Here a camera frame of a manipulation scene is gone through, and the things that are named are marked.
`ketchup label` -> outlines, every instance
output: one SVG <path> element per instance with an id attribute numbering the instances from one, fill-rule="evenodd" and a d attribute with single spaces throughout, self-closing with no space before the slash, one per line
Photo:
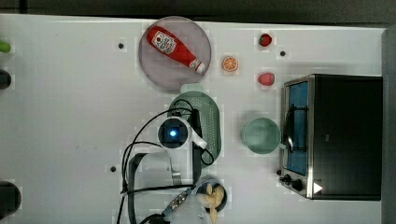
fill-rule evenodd
<path id="1" fill-rule="evenodd" d="M 175 39 L 161 31 L 157 31 L 151 42 L 163 53 L 170 54 L 176 47 Z"/>

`black object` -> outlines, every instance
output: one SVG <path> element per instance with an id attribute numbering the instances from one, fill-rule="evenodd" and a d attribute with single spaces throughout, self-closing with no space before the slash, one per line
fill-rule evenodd
<path id="1" fill-rule="evenodd" d="M 382 77 L 316 76 L 313 199 L 380 200 Z"/>
<path id="2" fill-rule="evenodd" d="M 4 70 L 0 70 L 0 90 L 8 88 L 9 85 L 11 85 L 11 75 Z"/>
<path id="3" fill-rule="evenodd" d="M 161 144 L 168 148 L 183 146 L 188 137 L 189 130 L 180 119 L 167 119 L 158 131 Z"/>
<path id="4" fill-rule="evenodd" d="M 303 181 L 301 179 L 293 180 L 291 181 L 291 187 L 297 191 L 301 191 L 303 189 Z"/>
<path id="5" fill-rule="evenodd" d="M 21 205 L 21 192 L 13 184 L 0 181 L 0 219 L 15 213 Z"/>
<path id="6" fill-rule="evenodd" d="M 289 185 L 290 181 L 291 181 L 291 176 L 290 175 L 284 175 L 283 177 L 280 177 L 279 180 L 284 182 L 286 185 Z"/>

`white table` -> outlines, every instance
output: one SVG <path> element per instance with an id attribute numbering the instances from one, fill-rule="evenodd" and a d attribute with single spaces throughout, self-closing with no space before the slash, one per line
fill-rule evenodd
<path id="1" fill-rule="evenodd" d="M 0 179 L 22 189 L 22 207 L 0 223 L 114 223 L 120 155 L 131 137 L 175 95 L 143 74 L 137 43 L 153 21 L 0 15 L 14 45 L 0 68 L 15 77 L 0 91 Z M 313 73 L 381 75 L 383 29 L 199 22 L 212 44 L 202 80 L 222 115 L 222 154 L 204 173 L 232 195 L 219 223 L 380 223 L 380 202 L 308 201 L 278 184 L 279 151 L 258 156 L 240 141 L 255 111 L 279 123 L 285 81 Z M 262 51 L 262 32 L 275 44 Z M 122 42 L 126 48 L 118 49 Z M 285 50 L 287 55 L 280 57 Z M 236 55 L 239 75 L 220 62 Z M 261 88 L 261 72 L 276 84 Z"/>

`bowl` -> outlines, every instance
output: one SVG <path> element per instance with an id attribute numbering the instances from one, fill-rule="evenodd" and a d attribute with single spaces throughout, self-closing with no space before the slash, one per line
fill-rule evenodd
<path id="1" fill-rule="evenodd" d="M 208 181 L 202 183 L 200 187 L 198 187 L 198 190 L 196 191 L 196 194 L 206 194 L 206 187 L 207 187 L 207 185 L 209 183 L 212 185 L 213 189 L 215 189 L 217 186 L 222 186 L 219 182 L 217 182 L 215 180 L 208 180 Z M 216 210 L 218 212 L 221 211 L 225 207 L 226 203 L 227 203 L 227 191 L 224 188 L 224 197 L 223 197 L 221 203 L 219 204 L 219 206 L 216 207 Z M 208 213 L 210 212 L 209 208 L 205 208 L 205 210 Z"/>
<path id="2" fill-rule="evenodd" d="M 242 131 L 242 142 L 255 153 L 271 153 L 279 147 L 279 127 L 271 119 L 254 119 Z"/>

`green plate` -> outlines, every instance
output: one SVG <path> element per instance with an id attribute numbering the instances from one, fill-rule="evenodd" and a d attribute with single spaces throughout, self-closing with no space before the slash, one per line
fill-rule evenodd
<path id="1" fill-rule="evenodd" d="M 192 107 L 200 111 L 200 120 L 202 127 L 203 139 L 207 142 L 206 149 L 212 153 L 214 159 L 216 160 L 221 151 L 221 135 L 220 135 L 220 114 L 219 108 L 213 99 L 201 91 L 186 91 L 181 93 L 173 102 L 170 104 L 169 108 L 174 107 L 186 107 L 189 108 L 184 102 L 177 102 L 179 99 L 186 100 L 190 102 Z M 189 117 L 189 112 L 182 112 L 182 117 L 187 119 Z M 207 153 L 203 154 L 203 160 L 207 163 L 211 162 L 211 158 Z"/>

